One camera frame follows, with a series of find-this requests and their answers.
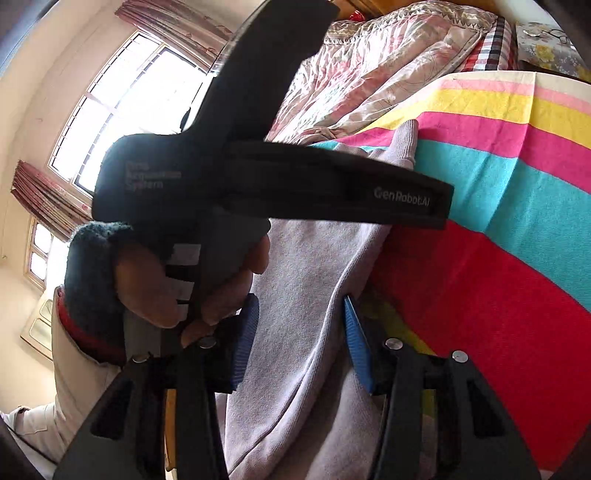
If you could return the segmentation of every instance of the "hand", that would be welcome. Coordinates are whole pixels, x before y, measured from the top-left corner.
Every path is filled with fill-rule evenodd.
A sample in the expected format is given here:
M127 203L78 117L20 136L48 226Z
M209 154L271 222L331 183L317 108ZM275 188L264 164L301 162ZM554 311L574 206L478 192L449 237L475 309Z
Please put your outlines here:
M269 248L269 237L265 235L248 252L240 271L205 299L201 318L194 319L181 334L183 347L211 335L220 320L242 307L250 292L253 274L262 274L267 269ZM119 251L115 288L127 309L153 325L172 328L184 320L176 298L168 289L164 266L140 244L129 244Z

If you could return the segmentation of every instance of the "striped blanket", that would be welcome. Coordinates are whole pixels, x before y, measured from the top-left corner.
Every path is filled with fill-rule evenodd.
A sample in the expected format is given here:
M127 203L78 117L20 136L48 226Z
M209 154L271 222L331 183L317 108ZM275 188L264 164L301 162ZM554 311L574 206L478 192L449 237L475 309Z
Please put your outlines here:
M418 119L416 170L455 185L450 220L393 227L364 308L424 352L466 351L550 471L591 421L590 102L556 76L451 74L339 140L386 147Z

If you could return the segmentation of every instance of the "person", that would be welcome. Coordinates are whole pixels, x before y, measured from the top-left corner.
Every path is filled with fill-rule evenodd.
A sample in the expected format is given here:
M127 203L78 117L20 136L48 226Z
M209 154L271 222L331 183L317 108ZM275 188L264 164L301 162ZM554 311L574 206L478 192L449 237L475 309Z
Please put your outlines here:
M211 335L222 319L240 309L253 275L267 268L269 247L264 236L241 269L202 303L195 318L187 319L183 347ZM174 282L165 275L164 261L173 249L170 239L154 241L122 223L91 222L74 233L66 279L54 295L55 401L1 414L45 478L52 477L82 422L125 364L124 310L161 328L186 319Z

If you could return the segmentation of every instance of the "red object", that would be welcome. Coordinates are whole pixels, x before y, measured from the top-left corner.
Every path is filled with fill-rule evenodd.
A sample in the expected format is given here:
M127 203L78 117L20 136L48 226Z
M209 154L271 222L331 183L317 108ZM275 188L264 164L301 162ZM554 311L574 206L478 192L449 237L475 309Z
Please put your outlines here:
M60 287L57 291L57 314L59 321L78 348L97 362L106 362L112 365L119 365L120 367L125 365L126 357L123 349L113 347L103 340L88 335L74 323L74 320L70 318L66 310L64 298L63 287Z
M349 17L349 20L352 22L365 22L367 19L363 13L361 13L359 10L355 10Z
M470 352L539 467L555 471L591 419L585 308L451 221L444 234L393 227L371 279L436 354Z

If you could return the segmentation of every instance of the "plaid fabric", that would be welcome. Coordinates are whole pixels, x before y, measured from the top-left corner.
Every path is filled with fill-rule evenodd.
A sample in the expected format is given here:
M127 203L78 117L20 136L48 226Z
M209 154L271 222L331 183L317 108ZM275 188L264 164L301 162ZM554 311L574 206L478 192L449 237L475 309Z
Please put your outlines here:
M456 72L517 70L517 45L514 38L510 23L503 17L498 17Z

